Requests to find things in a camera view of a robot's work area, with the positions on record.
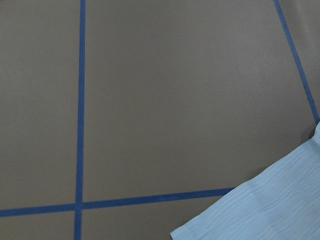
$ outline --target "towel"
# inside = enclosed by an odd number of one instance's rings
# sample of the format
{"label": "towel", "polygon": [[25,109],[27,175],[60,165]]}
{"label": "towel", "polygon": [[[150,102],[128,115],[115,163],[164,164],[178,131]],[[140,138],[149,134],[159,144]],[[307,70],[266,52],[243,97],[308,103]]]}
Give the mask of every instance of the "towel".
{"label": "towel", "polygon": [[171,236],[173,240],[320,240],[320,123],[313,138]]}

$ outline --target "striped cloth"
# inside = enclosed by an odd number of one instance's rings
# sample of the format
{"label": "striped cloth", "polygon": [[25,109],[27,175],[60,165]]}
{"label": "striped cloth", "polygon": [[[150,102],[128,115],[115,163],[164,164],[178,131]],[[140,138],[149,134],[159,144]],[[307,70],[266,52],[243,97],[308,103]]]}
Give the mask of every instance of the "striped cloth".
{"label": "striped cloth", "polygon": [[173,240],[320,240],[320,123],[312,139],[171,236]]}

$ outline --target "fabric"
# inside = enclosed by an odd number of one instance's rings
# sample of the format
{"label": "fabric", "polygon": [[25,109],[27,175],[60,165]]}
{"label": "fabric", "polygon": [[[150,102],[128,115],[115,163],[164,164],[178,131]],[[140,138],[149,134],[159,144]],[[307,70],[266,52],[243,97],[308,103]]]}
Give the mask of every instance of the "fabric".
{"label": "fabric", "polygon": [[312,139],[171,236],[173,240],[320,240],[320,124]]}

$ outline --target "diagonal blue line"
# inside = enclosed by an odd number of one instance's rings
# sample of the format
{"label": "diagonal blue line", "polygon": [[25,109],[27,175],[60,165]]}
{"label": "diagonal blue line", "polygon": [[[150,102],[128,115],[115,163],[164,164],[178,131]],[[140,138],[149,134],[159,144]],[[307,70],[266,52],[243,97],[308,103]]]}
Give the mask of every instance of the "diagonal blue line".
{"label": "diagonal blue line", "polygon": [[80,0],[78,121],[76,148],[76,187],[74,240],[81,240],[82,201],[84,181],[84,125],[85,125],[85,64],[86,64],[86,0]]}
{"label": "diagonal blue line", "polygon": [[304,71],[304,69],[302,67],[302,64],[301,64],[297,49],[295,47],[294,40],[293,40],[293,38],[292,38],[292,36],[290,34],[290,30],[288,28],[288,25],[287,25],[284,13],[282,12],[281,5],[280,5],[279,1],[278,0],[273,0],[273,2],[274,2],[274,5],[275,5],[275,8],[276,8],[276,11],[277,11],[277,13],[279,15],[279,18],[280,18],[280,21],[281,21],[281,24],[282,24],[286,39],[287,39],[287,41],[289,43],[289,46],[290,46],[290,49],[291,49],[291,52],[292,52],[296,67],[297,67],[297,69],[299,71],[300,78],[301,78],[301,81],[302,81],[306,96],[308,98],[309,105],[311,107],[311,111],[312,111],[315,123],[318,124],[320,122],[319,114],[318,114],[318,111],[317,111],[317,108],[316,108],[316,104],[315,104],[314,98],[312,97],[312,94],[311,94],[311,90],[310,90],[310,87],[309,87],[309,84],[308,84],[308,80],[307,80],[305,71]]}
{"label": "diagonal blue line", "polygon": [[74,211],[74,210],[75,210],[75,204],[15,208],[15,209],[0,210],[0,218],[22,216],[22,215],[33,215],[33,214],[58,213],[58,212],[67,212],[67,211]]}
{"label": "diagonal blue line", "polygon": [[122,198],[122,199],[104,200],[104,201],[91,201],[91,202],[84,202],[82,209],[100,209],[100,208],[110,208],[110,207],[139,205],[139,204],[170,202],[170,201],[178,201],[178,200],[186,200],[186,199],[218,197],[218,196],[226,195],[232,189],[233,188],[223,188],[223,189],[214,189],[214,190],[154,195],[154,196]]}

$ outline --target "wrinkled cloth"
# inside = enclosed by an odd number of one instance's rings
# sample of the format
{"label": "wrinkled cloth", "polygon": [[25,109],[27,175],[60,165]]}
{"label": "wrinkled cloth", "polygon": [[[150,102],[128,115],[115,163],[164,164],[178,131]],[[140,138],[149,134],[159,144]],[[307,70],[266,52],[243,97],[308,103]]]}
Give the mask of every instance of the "wrinkled cloth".
{"label": "wrinkled cloth", "polygon": [[173,240],[320,240],[320,124],[313,138],[171,236]]}

